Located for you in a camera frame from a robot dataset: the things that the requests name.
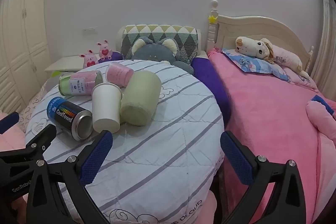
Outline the blue black CoolTowel can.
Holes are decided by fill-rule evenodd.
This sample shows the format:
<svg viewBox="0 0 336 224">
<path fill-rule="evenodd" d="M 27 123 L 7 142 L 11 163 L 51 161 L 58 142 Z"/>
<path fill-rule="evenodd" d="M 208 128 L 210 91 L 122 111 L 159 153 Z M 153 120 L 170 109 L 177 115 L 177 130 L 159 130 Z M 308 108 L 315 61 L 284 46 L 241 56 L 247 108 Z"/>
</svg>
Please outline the blue black CoolTowel can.
<svg viewBox="0 0 336 224">
<path fill-rule="evenodd" d="M 93 132 L 92 113 L 62 97 L 54 97 L 47 106 L 51 122 L 66 130 L 76 141 L 88 139 Z"/>
</svg>

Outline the white bedside table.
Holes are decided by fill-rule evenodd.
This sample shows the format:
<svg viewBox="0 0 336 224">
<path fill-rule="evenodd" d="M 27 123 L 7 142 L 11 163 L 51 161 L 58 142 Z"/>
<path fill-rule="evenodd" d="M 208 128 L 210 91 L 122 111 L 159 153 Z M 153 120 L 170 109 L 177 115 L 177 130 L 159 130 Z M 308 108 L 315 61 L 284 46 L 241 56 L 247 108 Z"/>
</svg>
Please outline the white bedside table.
<svg viewBox="0 0 336 224">
<path fill-rule="evenodd" d="M 45 72 L 77 72 L 83 69 L 84 58 L 77 56 L 62 57 L 45 69 Z"/>
</svg>

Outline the pink plush toy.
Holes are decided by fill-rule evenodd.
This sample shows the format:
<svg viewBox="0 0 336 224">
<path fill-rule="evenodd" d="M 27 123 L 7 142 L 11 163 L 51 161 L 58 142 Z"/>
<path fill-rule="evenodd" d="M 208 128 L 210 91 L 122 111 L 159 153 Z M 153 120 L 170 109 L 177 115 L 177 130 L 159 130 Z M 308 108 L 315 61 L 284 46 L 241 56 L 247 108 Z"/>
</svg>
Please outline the pink plush toy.
<svg viewBox="0 0 336 224">
<path fill-rule="evenodd" d="M 306 113 L 318 131 L 335 144 L 335 110 L 322 97 L 316 95 L 307 102 Z"/>
</svg>

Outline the pink bunny toy left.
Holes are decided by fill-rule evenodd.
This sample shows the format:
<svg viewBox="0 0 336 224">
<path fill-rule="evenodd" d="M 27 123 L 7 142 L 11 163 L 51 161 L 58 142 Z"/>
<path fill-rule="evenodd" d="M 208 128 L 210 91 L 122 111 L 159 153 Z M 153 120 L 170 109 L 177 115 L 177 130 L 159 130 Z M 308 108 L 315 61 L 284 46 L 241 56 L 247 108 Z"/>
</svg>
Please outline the pink bunny toy left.
<svg viewBox="0 0 336 224">
<path fill-rule="evenodd" d="M 98 64 L 98 58 L 92 50 L 88 50 L 86 54 L 80 54 L 79 57 L 83 58 L 83 69 Z"/>
</svg>

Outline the pink fleece blanket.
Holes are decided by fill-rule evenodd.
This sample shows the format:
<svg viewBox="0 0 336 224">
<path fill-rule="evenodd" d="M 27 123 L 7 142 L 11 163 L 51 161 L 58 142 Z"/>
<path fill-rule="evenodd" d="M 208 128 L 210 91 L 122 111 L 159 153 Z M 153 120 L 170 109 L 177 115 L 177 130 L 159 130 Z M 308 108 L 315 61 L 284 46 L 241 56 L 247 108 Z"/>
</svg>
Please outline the pink fleece blanket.
<svg viewBox="0 0 336 224">
<path fill-rule="evenodd" d="M 255 155 L 271 162 L 296 162 L 306 221 L 313 223 L 335 190 L 335 145 L 306 113 L 315 91 L 273 75 L 245 73 L 218 50 L 209 51 L 208 57 L 230 98 L 227 130 Z"/>
</svg>

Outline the purple blanket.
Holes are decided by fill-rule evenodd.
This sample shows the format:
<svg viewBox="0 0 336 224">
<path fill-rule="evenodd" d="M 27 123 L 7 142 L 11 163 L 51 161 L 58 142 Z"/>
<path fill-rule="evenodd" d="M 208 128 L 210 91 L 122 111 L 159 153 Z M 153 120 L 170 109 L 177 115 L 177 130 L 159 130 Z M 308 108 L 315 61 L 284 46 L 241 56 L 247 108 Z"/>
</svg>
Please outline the purple blanket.
<svg viewBox="0 0 336 224">
<path fill-rule="evenodd" d="M 142 128 L 149 128 L 152 123 L 166 123 L 168 116 L 183 119 L 192 111 L 197 112 L 194 121 L 203 122 L 202 116 L 207 110 L 202 104 L 207 100 L 217 104 L 214 110 L 215 122 L 226 126 L 231 116 L 231 107 L 223 83 L 209 59 L 196 57 L 194 61 L 197 64 L 195 75 L 173 65 L 149 60 L 107 61 L 94 65 L 94 69 L 101 72 L 104 83 L 108 83 L 105 73 L 112 62 L 125 65 L 134 72 L 150 71 L 159 77 L 162 86 L 157 108 L 151 121 L 140 126 Z"/>
</svg>

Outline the pink bunny toy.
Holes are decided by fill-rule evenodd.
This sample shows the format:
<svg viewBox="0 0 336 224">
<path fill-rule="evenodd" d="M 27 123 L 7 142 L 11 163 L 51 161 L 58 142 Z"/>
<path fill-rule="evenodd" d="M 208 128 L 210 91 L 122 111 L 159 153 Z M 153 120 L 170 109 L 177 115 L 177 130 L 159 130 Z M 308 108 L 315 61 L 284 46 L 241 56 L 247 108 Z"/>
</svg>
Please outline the pink bunny toy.
<svg viewBox="0 0 336 224">
<path fill-rule="evenodd" d="M 109 43 L 107 40 L 104 40 L 102 43 L 96 43 L 100 48 L 98 55 L 100 56 L 100 59 L 102 61 L 111 61 L 113 51 L 111 47 L 109 46 Z"/>
<path fill-rule="evenodd" d="M 88 50 L 86 54 L 80 54 L 79 57 L 83 58 L 83 69 L 98 64 L 98 58 L 92 50 Z"/>
</svg>

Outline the pink fuzzy cup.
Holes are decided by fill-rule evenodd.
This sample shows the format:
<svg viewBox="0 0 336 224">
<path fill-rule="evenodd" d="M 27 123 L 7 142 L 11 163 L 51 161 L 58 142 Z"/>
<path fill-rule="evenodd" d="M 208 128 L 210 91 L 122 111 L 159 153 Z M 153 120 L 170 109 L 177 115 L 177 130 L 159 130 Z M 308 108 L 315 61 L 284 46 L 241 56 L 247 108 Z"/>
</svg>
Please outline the pink fuzzy cup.
<svg viewBox="0 0 336 224">
<path fill-rule="evenodd" d="M 121 88 L 127 87 L 134 70 L 117 62 L 112 62 L 106 70 L 105 77 L 109 83 Z"/>
</svg>

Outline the white striped quilt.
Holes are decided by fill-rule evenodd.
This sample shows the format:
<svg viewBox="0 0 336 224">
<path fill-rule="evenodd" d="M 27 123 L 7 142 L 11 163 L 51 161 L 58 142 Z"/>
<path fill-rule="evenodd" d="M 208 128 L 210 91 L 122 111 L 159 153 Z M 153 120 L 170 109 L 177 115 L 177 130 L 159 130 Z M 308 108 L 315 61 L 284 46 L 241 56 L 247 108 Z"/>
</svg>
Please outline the white striped quilt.
<svg viewBox="0 0 336 224">
<path fill-rule="evenodd" d="M 195 223 L 224 155 L 222 113 L 194 76 L 154 61 L 123 61 L 161 80 L 151 121 L 124 123 L 86 189 L 109 223 Z"/>
</svg>

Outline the green fuzzy cup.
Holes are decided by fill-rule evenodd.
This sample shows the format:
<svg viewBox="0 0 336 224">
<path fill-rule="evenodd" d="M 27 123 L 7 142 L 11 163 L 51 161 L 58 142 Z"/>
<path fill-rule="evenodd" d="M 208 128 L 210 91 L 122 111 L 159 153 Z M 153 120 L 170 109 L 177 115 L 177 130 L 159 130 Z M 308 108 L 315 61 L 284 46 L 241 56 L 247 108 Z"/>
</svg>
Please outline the green fuzzy cup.
<svg viewBox="0 0 336 224">
<path fill-rule="evenodd" d="M 155 73 L 146 70 L 134 72 L 121 100 L 122 120 L 134 126 L 148 124 L 156 111 L 161 86 Z"/>
</svg>

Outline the triangle patterned pillow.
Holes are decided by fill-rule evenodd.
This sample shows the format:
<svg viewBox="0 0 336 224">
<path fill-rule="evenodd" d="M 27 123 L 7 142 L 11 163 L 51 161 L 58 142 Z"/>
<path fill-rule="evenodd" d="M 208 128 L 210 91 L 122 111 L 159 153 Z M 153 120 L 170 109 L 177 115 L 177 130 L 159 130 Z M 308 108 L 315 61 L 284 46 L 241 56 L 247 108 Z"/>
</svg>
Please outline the triangle patterned pillow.
<svg viewBox="0 0 336 224">
<path fill-rule="evenodd" d="M 124 59 L 131 59 L 131 48 L 140 37 L 157 43 L 162 39 L 174 39 L 179 48 L 179 61 L 191 64 L 201 53 L 201 32 L 189 26 L 164 24 L 130 24 L 120 29 L 120 52 Z"/>
</svg>

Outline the pink green labelled can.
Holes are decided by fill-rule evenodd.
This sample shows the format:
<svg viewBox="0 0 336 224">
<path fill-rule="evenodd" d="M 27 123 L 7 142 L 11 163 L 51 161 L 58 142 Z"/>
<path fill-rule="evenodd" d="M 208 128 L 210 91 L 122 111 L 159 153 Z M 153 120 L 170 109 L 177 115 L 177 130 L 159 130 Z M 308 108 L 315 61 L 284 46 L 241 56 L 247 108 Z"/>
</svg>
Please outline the pink green labelled can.
<svg viewBox="0 0 336 224">
<path fill-rule="evenodd" d="M 90 96 L 94 87 L 103 83 L 100 71 L 76 72 L 61 76 L 59 92 L 63 96 Z"/>
</svg>

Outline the cream wardrobe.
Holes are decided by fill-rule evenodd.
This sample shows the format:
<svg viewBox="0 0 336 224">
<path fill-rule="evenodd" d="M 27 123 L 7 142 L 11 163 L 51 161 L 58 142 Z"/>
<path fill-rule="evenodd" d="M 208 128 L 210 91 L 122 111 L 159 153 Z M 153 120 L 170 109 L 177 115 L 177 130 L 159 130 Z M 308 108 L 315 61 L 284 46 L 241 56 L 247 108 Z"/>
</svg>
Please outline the cream wardrobe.
<svg viewBox="0 0 336 224">
<path fill-rule="evenodd" d="M 1 0 L 1 111 L 23 110 L 48 78 L 45 0 Z"/>
</svg>

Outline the cream wooden headboard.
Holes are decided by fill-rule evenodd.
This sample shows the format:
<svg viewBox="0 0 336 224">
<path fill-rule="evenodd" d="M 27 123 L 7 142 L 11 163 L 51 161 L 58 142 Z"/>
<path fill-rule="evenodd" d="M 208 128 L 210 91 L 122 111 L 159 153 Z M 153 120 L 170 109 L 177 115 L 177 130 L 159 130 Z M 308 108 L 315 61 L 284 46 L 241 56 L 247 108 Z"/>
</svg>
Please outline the cream wooden headboard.
<svg viewBox="0 0 336 224">
<path fill-rule="evenodd" d="M 295 53 L 301 59 L 305 71 L 309 71 L 314 47 L 307 51 L 298 36 L 284 23 L 265 16 L 221 15 L 218 13 L 217 0 L 211 1 L 211 15 L 217 17 L 217 22 L 208 25 L 206 52 L 213 48 L 231 49 L 238 36 L 267 38 L 272 44 Z"/>
</svg>

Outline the grey bear plush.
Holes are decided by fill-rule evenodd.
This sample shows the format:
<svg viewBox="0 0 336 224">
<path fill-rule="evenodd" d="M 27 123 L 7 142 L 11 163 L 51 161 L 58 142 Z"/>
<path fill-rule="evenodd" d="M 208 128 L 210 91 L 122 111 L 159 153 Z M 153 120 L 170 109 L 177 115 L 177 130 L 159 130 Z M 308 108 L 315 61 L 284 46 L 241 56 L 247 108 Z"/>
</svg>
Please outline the grey bear plush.
<svg viewBox="0 0 336 224">
<path fill-rule="evenodd" d="M 180 51 L 177 42 L 171 38 L 164 38 L 159 42 L 153 42 L 147 37 L 137 39 L 131 48 L 132 60 L 149 60 L 165 63 L 181 68 L 194 75 L 193 67 L 180 61 Z"/>
</svg>

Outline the yellow star ornament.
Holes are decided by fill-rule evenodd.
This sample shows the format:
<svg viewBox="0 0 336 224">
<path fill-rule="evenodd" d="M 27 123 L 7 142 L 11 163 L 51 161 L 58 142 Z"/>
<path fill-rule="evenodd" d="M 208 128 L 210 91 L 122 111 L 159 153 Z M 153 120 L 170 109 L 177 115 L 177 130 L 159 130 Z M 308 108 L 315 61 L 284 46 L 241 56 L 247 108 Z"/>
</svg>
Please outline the yellow star ornament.
<svg viewBox="0 0 336 224">
<path fill-rule="evenodd" d="M 217 22 L 217 17 L 214 17 L 213 15 L 209 16 L 208 18 L 209 24 L 215 24 Z"/>
</svg>

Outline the cream dog plush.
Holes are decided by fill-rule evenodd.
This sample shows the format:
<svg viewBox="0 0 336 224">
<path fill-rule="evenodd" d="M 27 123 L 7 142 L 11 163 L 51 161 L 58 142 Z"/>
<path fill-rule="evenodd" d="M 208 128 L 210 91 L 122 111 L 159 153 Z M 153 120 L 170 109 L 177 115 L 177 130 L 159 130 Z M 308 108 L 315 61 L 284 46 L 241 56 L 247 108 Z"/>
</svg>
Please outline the cream dog plush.
<svg viewBox="0 0 336 224">
<path fill-rule="evenodd" d="M 304 70 L 301 59 L 290 51 L 273 45 L 268 39 L 254 40 L 245 36 L 239 36 L 235 40 L 236 50 L 244 55 L 256 57 L 270 64 L 278 64 L 288 67 L 301 77 L 309 79 Z"/>
</svg>

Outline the blue cartoon pillow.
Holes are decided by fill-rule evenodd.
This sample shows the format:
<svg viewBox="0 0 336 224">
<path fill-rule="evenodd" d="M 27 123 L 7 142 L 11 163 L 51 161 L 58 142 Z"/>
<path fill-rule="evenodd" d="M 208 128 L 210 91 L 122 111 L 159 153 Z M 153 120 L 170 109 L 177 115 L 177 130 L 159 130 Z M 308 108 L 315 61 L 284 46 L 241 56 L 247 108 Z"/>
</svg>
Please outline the blue cartoon pillow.
<svg viewBox="0 0 336 224">
<path fill-rule="evenodd" d="M 285 71 L 277 64 L 270 64 L 256 57 L 243 55 L 235 50 L 222 49 L 222 53 L 245 73 L 273 75 L 283 81 L 290 81 Z"/>
</svg>

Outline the white wall socket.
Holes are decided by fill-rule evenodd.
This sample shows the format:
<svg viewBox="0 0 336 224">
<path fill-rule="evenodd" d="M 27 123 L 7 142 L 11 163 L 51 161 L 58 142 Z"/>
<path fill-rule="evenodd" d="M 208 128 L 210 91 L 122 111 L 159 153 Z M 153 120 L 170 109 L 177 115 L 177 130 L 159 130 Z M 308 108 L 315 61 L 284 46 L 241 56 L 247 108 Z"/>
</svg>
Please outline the white wall socket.
<svg viewBox="0 0 336 224">
<path fill-rule="evenodd" d="M 83 29 L 84 35 L 97 34 L 97 27 L 88 27 Z"/>
</svg>

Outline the pink bunny toy right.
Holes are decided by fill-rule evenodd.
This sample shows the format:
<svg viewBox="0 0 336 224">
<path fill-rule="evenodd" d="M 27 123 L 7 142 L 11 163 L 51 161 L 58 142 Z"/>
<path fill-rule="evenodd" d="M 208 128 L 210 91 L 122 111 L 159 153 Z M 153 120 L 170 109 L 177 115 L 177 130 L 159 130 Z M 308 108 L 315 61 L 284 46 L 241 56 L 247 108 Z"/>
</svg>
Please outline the pink bunny toy right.
<svg viewBox="0 0 336 224">
<path fill-rule="evenodd" d="M 100 59 L 102 61 L 111 61 L 113 51 L 111 47 L 109 46 L 109 43 L 107 40 L 104 40 L 102 43 L 96 43 L 100 48 L 98 55 L 100 56 Z"/>
</svg>

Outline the white paper cup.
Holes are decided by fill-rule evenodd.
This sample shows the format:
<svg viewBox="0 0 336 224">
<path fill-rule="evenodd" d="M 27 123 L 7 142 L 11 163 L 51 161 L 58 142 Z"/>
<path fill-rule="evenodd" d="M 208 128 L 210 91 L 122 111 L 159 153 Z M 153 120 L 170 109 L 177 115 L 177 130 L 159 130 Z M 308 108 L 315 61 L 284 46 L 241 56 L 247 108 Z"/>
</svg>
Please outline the white paper cup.
<svg viewBox="0 0 336 224">
<path fill-rule="evenodd" d="M 122 91 L 112 83 L 101 83 L 92 91 L 92 121 L 96 132 L 107 130 L 116 133 L 120 129 Z"/>
</svg>

